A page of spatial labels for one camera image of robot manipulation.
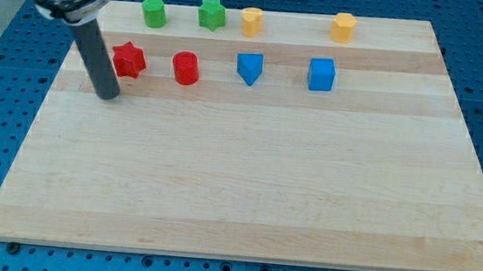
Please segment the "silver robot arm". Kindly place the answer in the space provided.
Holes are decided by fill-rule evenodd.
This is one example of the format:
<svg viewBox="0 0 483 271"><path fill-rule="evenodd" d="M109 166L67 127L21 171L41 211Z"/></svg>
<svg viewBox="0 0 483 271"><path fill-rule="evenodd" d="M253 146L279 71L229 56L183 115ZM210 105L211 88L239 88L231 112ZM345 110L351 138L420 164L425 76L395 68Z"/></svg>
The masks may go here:
<svg viewBox="0 0 483 271"><path fill-rule="evenodd" d="M99 11L112 0L33 0L47 19L68 24L94 92L102 100L120 95L120 86L97 22Z"/></svg>

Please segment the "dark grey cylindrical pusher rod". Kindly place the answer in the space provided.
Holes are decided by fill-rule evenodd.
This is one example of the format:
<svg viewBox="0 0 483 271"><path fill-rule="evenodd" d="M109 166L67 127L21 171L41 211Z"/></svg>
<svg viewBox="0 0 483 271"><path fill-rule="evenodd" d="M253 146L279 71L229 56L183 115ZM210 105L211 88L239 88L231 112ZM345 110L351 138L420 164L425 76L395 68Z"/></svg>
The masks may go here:
<svg viewBox="0 0 483 271"><path fill-rule="evenodd" d="M71 26L70 30L97 96L109 101L120 95L121 89L98 22L91 20Z"/></svg>

